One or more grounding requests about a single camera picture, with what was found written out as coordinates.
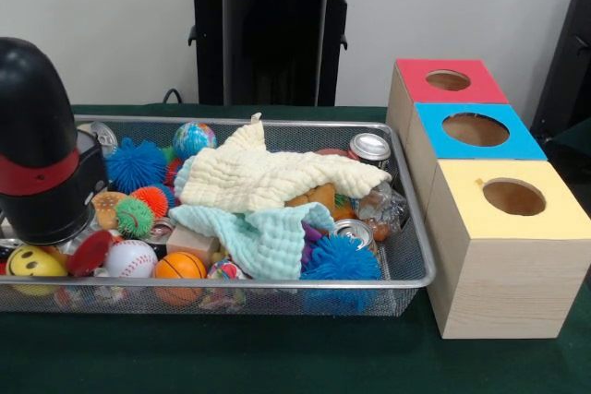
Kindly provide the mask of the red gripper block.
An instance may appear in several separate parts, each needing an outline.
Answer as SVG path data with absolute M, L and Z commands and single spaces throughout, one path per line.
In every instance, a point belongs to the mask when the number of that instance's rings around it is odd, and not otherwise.
M 75 277 L 91 275 L 103 264 L 113 244 L 113 236 L 106 230 L 76 237 L 66 246 L 67 272 Z

